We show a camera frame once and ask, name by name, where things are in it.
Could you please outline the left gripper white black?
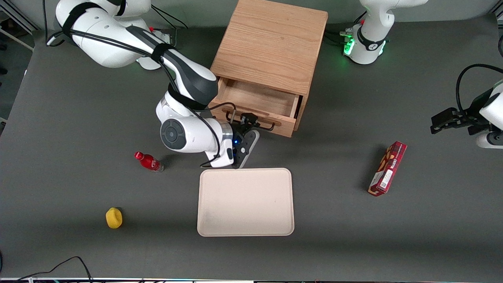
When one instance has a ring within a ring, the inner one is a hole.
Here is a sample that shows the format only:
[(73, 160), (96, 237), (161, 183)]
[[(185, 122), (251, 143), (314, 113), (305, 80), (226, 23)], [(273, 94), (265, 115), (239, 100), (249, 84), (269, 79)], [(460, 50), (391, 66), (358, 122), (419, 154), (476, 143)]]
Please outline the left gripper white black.
[(468, 134), (476, 136), (475, 143), (485, 149), (503, 148), (503, 116), (502, 114), (489, 114), (489, 119), (482, 115), (467, 115), (456, 108), (447, 108), (431, 118), (431, 134), (437, 134), (447, 129), (468, 127)]

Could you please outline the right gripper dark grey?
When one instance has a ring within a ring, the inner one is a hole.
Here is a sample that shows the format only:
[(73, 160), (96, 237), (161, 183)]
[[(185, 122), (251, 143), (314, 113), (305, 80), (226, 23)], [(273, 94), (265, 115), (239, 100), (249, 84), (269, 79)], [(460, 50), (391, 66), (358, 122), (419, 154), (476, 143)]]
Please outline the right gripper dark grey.
[(257, 130), (250, 130), (251, 128), (259, 129), (258, 117), (252, 113), (243, 113), (240, 118), (240, 131), (245, 134), (237, 133), (233, 138), (234, 169), (244, 167), (259, 140), (259, 132)]

